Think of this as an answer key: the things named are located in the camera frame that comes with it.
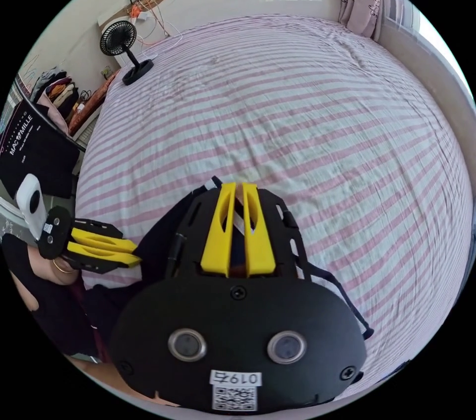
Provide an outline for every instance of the screw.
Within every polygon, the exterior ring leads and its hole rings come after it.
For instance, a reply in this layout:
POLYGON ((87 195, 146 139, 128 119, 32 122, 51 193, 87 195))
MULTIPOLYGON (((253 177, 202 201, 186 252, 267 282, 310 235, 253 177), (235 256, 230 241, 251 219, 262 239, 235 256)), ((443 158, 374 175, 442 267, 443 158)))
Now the screw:
POLYGON ((356 372, 356 368, 352 367, 351 365, 349 367, 346 367, 342 372, 341 372, 341 380, 349 380, 356 372))
POLYGON ((121 371, 126 374, 126 375, 132 375, 134 374, 134 369, 132 368, 132 366, 129 364, 129 362, 126 362, 125 360, 123 360, 120 364, 119 364, 119 367, 121 369, 121 371))
POLYGON ((231 295, 235 301, 243 300, 246 298, 246 289, 243 286, 234 286, 231 295))

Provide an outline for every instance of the white device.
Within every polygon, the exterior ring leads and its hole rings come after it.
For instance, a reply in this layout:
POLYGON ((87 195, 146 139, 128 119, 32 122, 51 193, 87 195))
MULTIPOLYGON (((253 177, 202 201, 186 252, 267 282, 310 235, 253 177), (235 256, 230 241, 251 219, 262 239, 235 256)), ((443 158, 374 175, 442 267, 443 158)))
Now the white device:
POLYGON ((35 240, 39 240, 45 226, 47 213, 40 181, 28 174, 16 193, 16 203, 35 240))

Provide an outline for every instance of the sticker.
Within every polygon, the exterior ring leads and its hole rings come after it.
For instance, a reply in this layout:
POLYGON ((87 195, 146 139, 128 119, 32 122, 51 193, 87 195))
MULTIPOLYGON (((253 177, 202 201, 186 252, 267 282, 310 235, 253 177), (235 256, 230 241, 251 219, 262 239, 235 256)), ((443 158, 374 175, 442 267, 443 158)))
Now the sticker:
POLYGON ((213 410, 255 412, 258 410, 256 387, 219 387, 213 385, 213 410))
POLYGON ((261 372, 212 370, 210 383, 219 387, 261 387, 261 372))

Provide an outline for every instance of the fan stand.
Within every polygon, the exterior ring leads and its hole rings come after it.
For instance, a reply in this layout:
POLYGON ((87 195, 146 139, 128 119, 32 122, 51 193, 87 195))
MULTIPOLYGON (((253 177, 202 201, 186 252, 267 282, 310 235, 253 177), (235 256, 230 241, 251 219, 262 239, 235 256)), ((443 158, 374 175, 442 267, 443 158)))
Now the fan stand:
POLYGON ((150 71, 154 66, 154 62, 152 60, 145 60, 139 63, 129 48, 125 46, 122 47, 124 52, 127 53, 129 59, 134 63, 134 68, 130 69, 122 78, 122 82, 129 86, 132 83, 135 83, 139 78, 143 77, 145 73, 150 71))

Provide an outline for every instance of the striped bed sheet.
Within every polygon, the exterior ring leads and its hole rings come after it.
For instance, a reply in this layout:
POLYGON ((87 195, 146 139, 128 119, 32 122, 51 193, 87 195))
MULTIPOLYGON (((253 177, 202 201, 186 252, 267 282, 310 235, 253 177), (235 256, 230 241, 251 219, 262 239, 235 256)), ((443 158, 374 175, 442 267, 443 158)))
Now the striped bed sheet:
MULTIPOLYGON (((76 215, 139 242, 211 176, 257 183, 285 200, 309 261, 375 330, 365 376, 341 398, 413 358, 455 301, 473 208, 458 142, 423 85, 374 41, 305 16, 212 23, 145 54, 146 76, 126 87, 123 68, 109 88, 76 215)), ((119 271, 83 279, 140 276, 119 271)))

